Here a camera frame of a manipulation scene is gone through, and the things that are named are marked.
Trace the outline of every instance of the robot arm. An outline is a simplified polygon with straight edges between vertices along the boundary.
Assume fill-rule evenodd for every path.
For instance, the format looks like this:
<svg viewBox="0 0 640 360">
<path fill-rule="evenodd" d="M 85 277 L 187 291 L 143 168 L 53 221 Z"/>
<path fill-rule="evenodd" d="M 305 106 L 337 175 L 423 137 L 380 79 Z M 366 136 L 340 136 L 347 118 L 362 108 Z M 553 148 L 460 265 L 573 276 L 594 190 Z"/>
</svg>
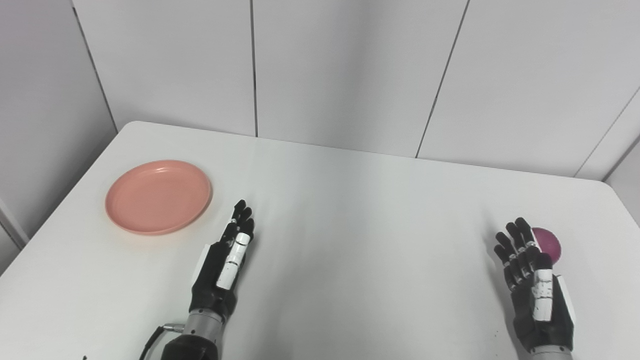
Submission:
<svg viewBox="0 0 640 360">
<path fill-rule="evenodd" d="M 165 345 L 162 360 L 217 360 L 222 327 L 236 308 L 237 275 L 253 239 L 251 208 L 240 200 L 217 243 L 206 246 L 191 288 L 189 317 L 182 334 Z"/>
<path fill-rule="evenodd" d="M 540 252 L 523 218 L 507 224 L 513 242 L 496 234 L 494 251 L 504 265 L 504 278 L 515 310 L 513 326 L 534 360 L 571 360 L 573 306 L 561 276 L 553 274 L 551 257 Z"/>
</svg>

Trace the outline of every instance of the white table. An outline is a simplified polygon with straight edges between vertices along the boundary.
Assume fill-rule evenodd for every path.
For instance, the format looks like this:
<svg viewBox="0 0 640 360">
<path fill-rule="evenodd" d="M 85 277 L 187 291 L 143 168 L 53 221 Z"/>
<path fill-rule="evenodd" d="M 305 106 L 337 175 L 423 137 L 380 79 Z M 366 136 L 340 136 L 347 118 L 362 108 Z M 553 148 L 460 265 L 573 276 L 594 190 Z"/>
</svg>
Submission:
<svg viewBox="0 0 640 360">
<path fill-rule="evenodd" d="M 207 211 L 164 236 L 113 225 L 111 183 L 165 158 L 211 178 Z M 257 235 L 224 359 L 525 359 L 492 252 L 518 216 L 561 240 L 576 358 L 637 357 L 640 230 L 606 184 L 142 122 L 0 277 L 0 356 L 137 359 L 157 325 L 186 319 L 202 246 L 240 198 Z"/>
</svg>

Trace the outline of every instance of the black cable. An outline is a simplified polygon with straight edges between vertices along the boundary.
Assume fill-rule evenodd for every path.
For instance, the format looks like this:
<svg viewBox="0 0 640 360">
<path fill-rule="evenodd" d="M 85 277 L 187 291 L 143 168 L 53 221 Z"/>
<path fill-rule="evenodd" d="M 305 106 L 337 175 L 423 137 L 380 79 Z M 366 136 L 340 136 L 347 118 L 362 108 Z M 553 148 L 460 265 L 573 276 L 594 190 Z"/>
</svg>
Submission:
<svg viewBox="0 0 640 360">
<path fill-rule="evenodd" d="M 145 360 L 145 357 L 147 356 L 147 352 L 149 351 L 151 346 L 153 346 L 156 340 L 158 340 L 158 338 L 160 337 L 160 335 L 162 335 L 163 332 L 164 332 L 164 328 L 159 326 L 157 327 L 156 331 L 154 331 L 154 333 L 151 334 L 151 337 L 149 338 L 149 340 L 147 340 L 147 343 L 145 344 L 145 348 L 142 350 L 142 354 L 140 354 L 140 360 Z"/>
</svg>

